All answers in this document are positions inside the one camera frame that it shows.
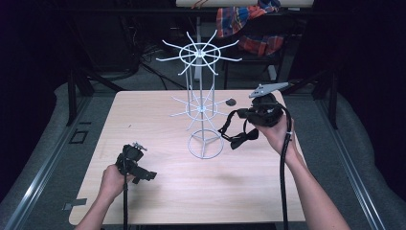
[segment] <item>black strap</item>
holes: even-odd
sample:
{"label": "black strap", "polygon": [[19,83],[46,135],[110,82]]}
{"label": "black strap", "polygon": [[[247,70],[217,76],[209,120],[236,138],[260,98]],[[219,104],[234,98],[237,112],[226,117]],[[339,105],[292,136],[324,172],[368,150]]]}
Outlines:
{"label": "black strap", "polygon": [[234,136],[234,137],[230,137],[226,134],[227,128],[230,126],[231,123],[231,119],[233,118],[234,114],[237,111],[234,110],[232,111],[228,117],[227,117],[227,121],[224,124],[224,126],[218,130],[219,133],[221,133],[221,136],[226,139],[227,141],[231,142],[231,149],[235,150],[236,148],[238,148],[242,143],[244,143],[247,140],[256,140],[259,137],[259,131],[254,128],[253,130],[251,130],[249,133],[246,133],[245,129],[247,127],[247,120],[245,120],[244,122],[244,126],[243,126],[243,132],[241,132],[239,135]]}

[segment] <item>white wire rack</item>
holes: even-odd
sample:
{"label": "white wire rack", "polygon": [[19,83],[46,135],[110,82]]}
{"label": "white wire rack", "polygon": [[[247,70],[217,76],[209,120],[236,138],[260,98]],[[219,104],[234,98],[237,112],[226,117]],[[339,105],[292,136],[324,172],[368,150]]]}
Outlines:
{"label": "white wire rack", "polygon": [[[187,33],[187,36],[191,43],[184,47],[173,45],[163,40],[166,45],[178,49],[179,56],[170,58],[157,58],[157,60],[159,61],[180,59],[185,64],[185,69],[178,75],[185,75],[188,100],[183,101],[173,97],[176,101],[185,104],[185,111],[172,114],[170,116],[173,117],[184,114],[188,115],[192,119],[192,121],[187,130],[189,130],[195,122],[200,123],[200,129],[193,132],[189,139],[188,149],[191,154],[201,159],[210,159],[218,156],[222,152],[224,146],[221,134],[217,131],[211,121],[211,119],[216,114],[222,114],[225,116],[228,115],[219,112],[218,105],[226,102],[229,99],[220,102],[216,102],[214,99],[215,76],[218,76],[218,73],[215,71],[215,64],[220,59],[240,61],[240,59],[233,59],[221,56],[222,49],[236,45],[237,41],[233,44],[216,47],[211,43],[211,41],[215,37],[215,34],[216,31],[208,42],[194,42],[193,39],[189,36],[189,33]],[[212,72],[212,86],[209,91],[206,92],[206,95],[204,95],[203,92],[203,77],[199,79],[200,83],[198,87],[198,94],[195,93],[195,89],[193,88],[192,68],[196,68],[200,71],[201,74],[202,67],[207,67]]]}

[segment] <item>right hand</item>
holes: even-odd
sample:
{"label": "right hand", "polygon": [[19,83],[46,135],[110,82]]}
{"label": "right hand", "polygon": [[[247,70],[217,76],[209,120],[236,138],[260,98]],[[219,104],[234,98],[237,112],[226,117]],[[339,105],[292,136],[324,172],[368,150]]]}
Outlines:
{"label": "right hand", "polygon": [[[282,115],[279,122],[272,126],[255,126],[257,130],[263,133],[263,135],[266,137],[268,140],[269,144],[271,147],[279,154],[282,152],[282,146],[284,142],[284,138],[286,136],[286,115]],[[296,141],[295,141],[295,132],[294,132],[294,122],[292,119],[292,136],[290,139],[292,140],[289,143],[289,149],[290,148],[296,148]]]}

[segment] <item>black cable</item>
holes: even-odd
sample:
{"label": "black cable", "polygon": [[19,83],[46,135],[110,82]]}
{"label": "black cable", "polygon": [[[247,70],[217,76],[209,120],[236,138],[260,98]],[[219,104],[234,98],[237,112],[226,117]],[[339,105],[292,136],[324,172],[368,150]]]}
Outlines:
{"label": "black cable", "polygon": [[164,87],[165,87],[166,90],[168,90],[168,88],[167,88],[167,85],[166,85],[165,82],[164,82],[164,79],[167,80],[167,81],[170,81],[171,83],[175,84],[176,86],[178,86],[178,87],[181,88],[181,89],[186,89],[186,86],[184,86],[184,85],[182,85],[182,84],[180,84],[180,83],[178,83],[178,82],[176,82],[176,81],[174,81],[174,80],[169,79],[168,77],[166,77],[166,76],[164,76],[163,74],[159,73],[158,71],[152,69],[150,66],[146,65],[145,63],[141,62],[141,64],[143,65],[143,67],[144,67],[149,73],[153,73],[153,74],[157,75],[157,76],[161,79],[161,82],[162,82],[162,84],[164,85]]}
{"label": "black cable", "polygon": [[125,165],[126,161],[126,150],[123,151],[123,168],[124,168],[124,185],[123,185],[123,204],[124,204],[124,220],[123,220],[123,229],[127,230],[128,225],[128,184],[126,181],[126,175],[128,173],[127,167]]}
{"label": "black cable", "polygon": [[287,219],[287,204],[286,204],[286,187],[284,181],[284,163],[286,157],[287,147],[291,141],[292,136],[292,118],[289,111],[280,104],[281,109],[286,114],[286,135],[284,137],[282,151],[281,151],[281,161],[280,161],[280,182],[281,182],[281,197],[282,197],[282,213],[283,213],[283,229],[289,229],[288,219]]}

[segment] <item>colorful fabric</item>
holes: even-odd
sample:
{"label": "colorful fabric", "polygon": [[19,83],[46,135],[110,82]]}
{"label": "colorful fabric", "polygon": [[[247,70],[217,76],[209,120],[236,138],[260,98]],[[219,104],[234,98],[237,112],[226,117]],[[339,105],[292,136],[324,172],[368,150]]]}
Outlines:
{"label": "colorful fabric", "polygon": [[[220,8],[217,11],[217,37],[227,37],[241,30],[248,20],[266,13],[277,12],[281,6],[278,0],[259,0],[256,6]],[[238,39],[238,48],[259,57],[271,56],[278,51],[283,37],[270,34],[265,36],[242,35]]]}

